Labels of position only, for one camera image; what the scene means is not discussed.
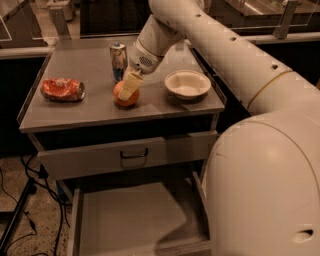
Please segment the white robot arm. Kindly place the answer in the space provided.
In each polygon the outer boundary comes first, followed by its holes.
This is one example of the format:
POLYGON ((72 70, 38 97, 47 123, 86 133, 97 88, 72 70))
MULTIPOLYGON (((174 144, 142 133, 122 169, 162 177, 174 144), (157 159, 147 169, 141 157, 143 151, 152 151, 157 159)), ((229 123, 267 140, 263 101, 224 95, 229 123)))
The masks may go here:
POLYGON ((130 69, 151 73, 187 38, 249 112, 207 163, 213 256, 320 256, 320 91, 207 15, 200 0, 148 0, 130 69))

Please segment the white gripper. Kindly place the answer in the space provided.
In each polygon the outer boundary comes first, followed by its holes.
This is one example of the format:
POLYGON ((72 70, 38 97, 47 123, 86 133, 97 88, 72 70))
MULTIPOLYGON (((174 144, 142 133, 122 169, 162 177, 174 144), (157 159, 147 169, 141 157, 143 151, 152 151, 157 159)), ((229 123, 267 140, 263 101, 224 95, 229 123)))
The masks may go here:
POLYGON ((153 73, 162 60, 162 56, 150 53, 139 40, 136 40, 129 50, 129 66, 124 71, 123 81, 120 82, 118 98, 122 101, 128 101, 143 83, 143 77, 140 73, 153 73))

